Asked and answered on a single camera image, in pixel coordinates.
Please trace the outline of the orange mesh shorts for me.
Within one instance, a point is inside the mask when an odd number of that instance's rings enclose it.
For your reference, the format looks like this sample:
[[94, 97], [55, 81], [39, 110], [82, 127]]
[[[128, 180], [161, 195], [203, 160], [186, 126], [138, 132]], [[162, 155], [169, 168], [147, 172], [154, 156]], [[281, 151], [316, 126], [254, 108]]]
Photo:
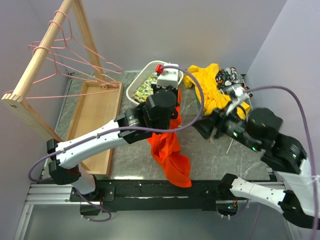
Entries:
[[177, 187], [190, 188], [191, 163], [187, 156], [181, 154], [177, 133], [153, 133], [147, 140], [150, 144], [150, 153], [162, 168], [166, 179]]

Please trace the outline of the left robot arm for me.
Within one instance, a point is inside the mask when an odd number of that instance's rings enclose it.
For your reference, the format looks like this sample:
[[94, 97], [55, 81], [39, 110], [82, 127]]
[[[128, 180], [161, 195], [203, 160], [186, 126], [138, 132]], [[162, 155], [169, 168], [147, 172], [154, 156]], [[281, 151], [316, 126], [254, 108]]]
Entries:
[[88, 201], [97, 199], [100, 189], [81, 163], [106, 150], [148, 139], [154, 133], [169, 132], [171, 121], [178, 117], [178, 98], [178, 89], [155, 88], [145, 102], [98, 129], [72, 140], [55, 142], [48, 150], [49, 175], [53, 182], [60, 186], [71, 184]]

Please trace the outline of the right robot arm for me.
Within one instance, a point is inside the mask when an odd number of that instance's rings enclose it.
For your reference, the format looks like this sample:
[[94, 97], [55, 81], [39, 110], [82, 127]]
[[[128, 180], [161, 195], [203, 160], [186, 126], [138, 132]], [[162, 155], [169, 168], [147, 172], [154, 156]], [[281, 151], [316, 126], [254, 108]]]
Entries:
[[295, 226], [312, 229], [320, 212], [315, 210], [311, 164], [302, 144], [279, 132], [282, 123], [268, 108], [254, 109], [247, 120], [234, 113], [226, 115], [225, 109], [217, 108], [193, 127], [204, 139], [215, 132], [215, 139], [227, 135], [254, 152], [262, 152], [260, 160], [289, 186], [287, 190], [272, 189], [227, 173], [216, 189], [219, 198], [254, 200], [277, 210]]

